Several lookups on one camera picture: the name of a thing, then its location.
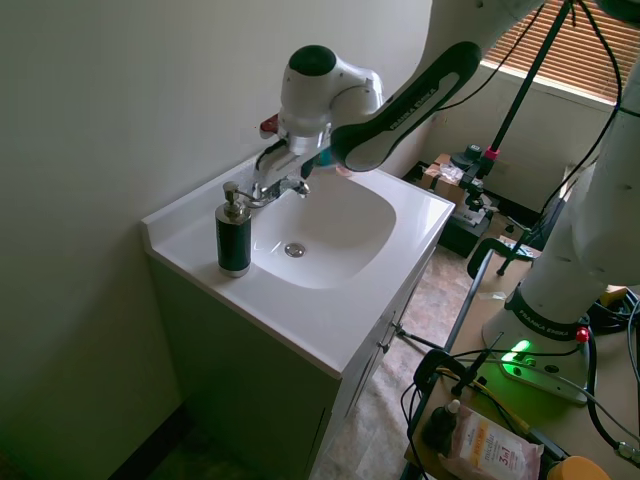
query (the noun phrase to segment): baseboard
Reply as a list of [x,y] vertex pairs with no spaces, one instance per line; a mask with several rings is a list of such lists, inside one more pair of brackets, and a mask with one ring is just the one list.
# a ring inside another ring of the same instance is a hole
[[147,478],[192,428],[193,422],[182,404],[120,465],[109,480]]

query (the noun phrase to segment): white wall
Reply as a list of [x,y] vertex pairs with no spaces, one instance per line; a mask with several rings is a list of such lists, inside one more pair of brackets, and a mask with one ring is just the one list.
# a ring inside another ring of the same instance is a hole
[[[456,98],[473,92],[492,71],[481,66]],[[489,146],[521,82],[499,72],[475,97],[442,112],[423,139],[420,159],[431,163],[440,153],[464,151],[470,143]],[[485,178],[486,188],[539,210],[562,181],[565,167],[587,153],[610,109],[594,100],[534,84],[500,147],[498,162]]]
[[2,450],[34,478],[103,479],[179,405],[138,220],[264,148],[296,48],[334,48],[390,94],[430,4],[2,3]]

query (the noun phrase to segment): sink drain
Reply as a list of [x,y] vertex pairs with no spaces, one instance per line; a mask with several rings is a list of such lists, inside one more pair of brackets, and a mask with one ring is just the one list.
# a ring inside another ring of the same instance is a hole
[[293,258],[300,258],[307,251],[304,245],[299,243],[290,243],[284,247],[284,253]]

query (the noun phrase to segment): sink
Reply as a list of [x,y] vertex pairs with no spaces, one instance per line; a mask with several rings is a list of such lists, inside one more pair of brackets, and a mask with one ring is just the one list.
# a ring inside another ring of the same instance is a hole
[[404,283],[424,268],[454,205],[378,170],[314,171],[307,198],[288,192],[253,212],[251,268],[231,279],[218,269],[215,210],[224,202],[222,184],[246,188],[254,163],[143,219],[146,252],[152,265],[339,378]]
[[[288,192],[277,208],[256,211],[252,260],[287,282],[333,288],[375,258],[396,214],[383,197],[343,176],[323,173],[308,183],[307,198]],[[304,253],[287,254],[290,244],[302,246]]]

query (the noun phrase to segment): vanity cabinet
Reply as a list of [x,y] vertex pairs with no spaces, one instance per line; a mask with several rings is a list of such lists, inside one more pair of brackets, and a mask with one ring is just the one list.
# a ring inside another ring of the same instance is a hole
[[382,362],[434,248],[339,376],[151,258],[173,363],[196,423],[268,477],[308,479]]

